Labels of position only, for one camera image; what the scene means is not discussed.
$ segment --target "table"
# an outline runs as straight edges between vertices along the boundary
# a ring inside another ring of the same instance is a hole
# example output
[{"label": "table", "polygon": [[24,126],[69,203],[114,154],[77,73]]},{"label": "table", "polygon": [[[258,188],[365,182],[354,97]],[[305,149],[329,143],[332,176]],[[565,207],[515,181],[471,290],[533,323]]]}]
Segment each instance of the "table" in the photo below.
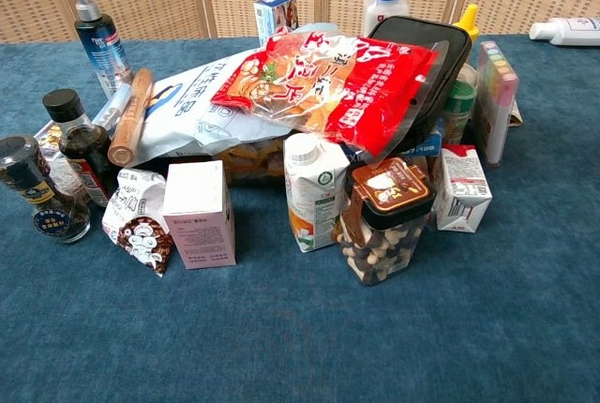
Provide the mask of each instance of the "table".
[{"label": "table", "polygon": [[[0,188],[0,393],[17,401],[600,400],[600,50],[494,38],[521,78],[476,234],[425,232],[406,272],[361,285],[336,246],[301,254],[283,187],[232,190],[234,267],[163,278],[111,244],[38,234]],[[254,38],[128,41],[157,79]],[[0,46],[1,135],[42,96],[105,98],[79,43]]]}]

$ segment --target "black pouch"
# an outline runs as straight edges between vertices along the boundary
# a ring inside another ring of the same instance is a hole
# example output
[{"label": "black pouch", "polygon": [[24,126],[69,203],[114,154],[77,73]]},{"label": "black pouch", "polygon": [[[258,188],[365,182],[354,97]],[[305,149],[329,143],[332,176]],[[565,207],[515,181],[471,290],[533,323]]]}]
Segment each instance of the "black pouch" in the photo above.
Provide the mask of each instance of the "black pouch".
[{"label": "black pouch", "polygon": [[443,104],[452,91],[460,68],[471,52],[471,39],[466,31],[452,25],[401,16],[383,20],[373,28],[369,37],[419,46],[448,42],[448,51],[440,73],[408,133],[394,149],[395,152],[404,152],[424,141],[433,129],[442,113]]}]

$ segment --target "yellow bottle cap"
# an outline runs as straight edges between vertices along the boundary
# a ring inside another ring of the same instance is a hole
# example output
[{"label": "yellow bottle cap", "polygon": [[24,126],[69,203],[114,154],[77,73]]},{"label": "yellow bottle cap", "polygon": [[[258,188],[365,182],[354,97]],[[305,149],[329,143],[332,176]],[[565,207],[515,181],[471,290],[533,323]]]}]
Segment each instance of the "yellow bottle cap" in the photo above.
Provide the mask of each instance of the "yellow bottle cap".
[{"label": "yellow bottle cap", "polygon": [[479,37],[479,28],[475,26],[475,19],[477,18],[477,5],[468,5],[465,9],[465,13],[462,15],[458,22],[453,23],[454,26],[462,28],[471,38],[471,42]]}]

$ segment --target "pepper grinder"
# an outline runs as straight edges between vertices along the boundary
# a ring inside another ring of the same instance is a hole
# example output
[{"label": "pepper grinder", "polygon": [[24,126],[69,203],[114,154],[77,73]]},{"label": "pepper grinder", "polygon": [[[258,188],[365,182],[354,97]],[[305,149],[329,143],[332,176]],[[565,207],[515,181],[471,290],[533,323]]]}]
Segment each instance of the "pepper grinder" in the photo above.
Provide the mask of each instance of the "pepper grinder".
[{"label": "pepper grinder", "polygon": [[33,223],[43,234],[67,244],[90,229],[87,205],[56,188],[50,166],[33,137],[0,138],[0,181],[33,204]]}]

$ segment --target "red packaging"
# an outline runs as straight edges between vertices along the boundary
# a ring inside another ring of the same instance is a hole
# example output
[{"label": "red packaging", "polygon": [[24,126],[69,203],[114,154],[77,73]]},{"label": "red packaging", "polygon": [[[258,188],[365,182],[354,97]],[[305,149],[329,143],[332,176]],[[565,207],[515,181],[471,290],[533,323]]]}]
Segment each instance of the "red packaging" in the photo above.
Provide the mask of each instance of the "red packaging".
[{"label": "red packaging", "polygon": [[275,35],[212,101],[379,157],[401,141],[395,134],[435,55],[365,37]]}]

